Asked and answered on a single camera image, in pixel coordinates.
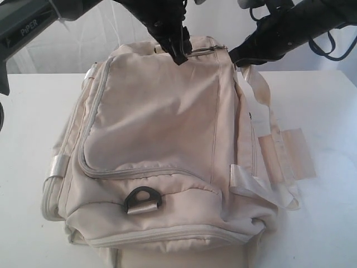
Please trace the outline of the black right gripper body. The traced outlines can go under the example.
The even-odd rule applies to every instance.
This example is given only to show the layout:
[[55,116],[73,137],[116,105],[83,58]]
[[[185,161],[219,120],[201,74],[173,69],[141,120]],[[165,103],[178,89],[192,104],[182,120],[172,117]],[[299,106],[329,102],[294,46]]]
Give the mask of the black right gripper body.
[[249,9],[256,30],[245,40],[252,50],[250,60],[278,61],[312,38],[312,7],[282,5],[269,8],[269,14],[256,18]]

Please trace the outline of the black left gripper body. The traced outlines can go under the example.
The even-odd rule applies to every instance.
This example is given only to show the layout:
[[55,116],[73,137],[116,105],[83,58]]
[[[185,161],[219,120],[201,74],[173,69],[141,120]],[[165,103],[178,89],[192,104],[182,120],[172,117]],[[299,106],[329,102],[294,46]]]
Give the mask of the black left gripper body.
[[185,1],[118,1],[159,43],[185,42]]

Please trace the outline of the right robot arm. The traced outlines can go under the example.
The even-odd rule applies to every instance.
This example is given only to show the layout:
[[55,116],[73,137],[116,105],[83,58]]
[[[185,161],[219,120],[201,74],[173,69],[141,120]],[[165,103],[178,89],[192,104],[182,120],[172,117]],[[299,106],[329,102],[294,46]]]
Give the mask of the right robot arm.
[[238,5],[250,12],[266,6],[269,15],[262,18],[251,15],[257,24],[256,30],[229,52],[237,67],[278,61],[303,44],[309,44],[319,56],[342,61],[356,46],[354,40],[343,55],[333,57],[314,42],[315,38],[327,34],[331,49],[335,50],[336,42],[330,31],[356,25],[356,1],[301,1],[298,4],[292,1],[239,1]]

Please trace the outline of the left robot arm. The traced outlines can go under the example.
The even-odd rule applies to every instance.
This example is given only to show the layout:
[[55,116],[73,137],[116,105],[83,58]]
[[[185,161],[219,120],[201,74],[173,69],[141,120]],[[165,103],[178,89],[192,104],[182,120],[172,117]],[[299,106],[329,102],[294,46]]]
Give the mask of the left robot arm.
[[[1,2],[1,94],[9,95],[7,60],[57,20],[75,21],[99,1]],[[120,1],[177,65],[192,53],[190,34],[183,25],[187,1]]]

